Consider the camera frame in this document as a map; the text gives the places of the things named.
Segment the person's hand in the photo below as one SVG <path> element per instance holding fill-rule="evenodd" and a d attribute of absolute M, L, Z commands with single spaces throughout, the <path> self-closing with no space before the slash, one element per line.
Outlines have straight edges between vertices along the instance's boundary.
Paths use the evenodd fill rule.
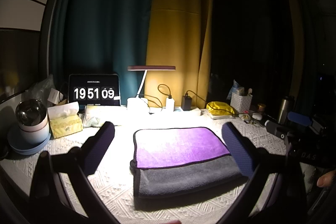
<path fill-rule="evenodd" d="M 317 181 L 317 186 L 320 188 L 325 188 L 331 186 L 335 176 L 335 170 L 330 171 L 324 175 L 322 175 L 318 181 Z"/>

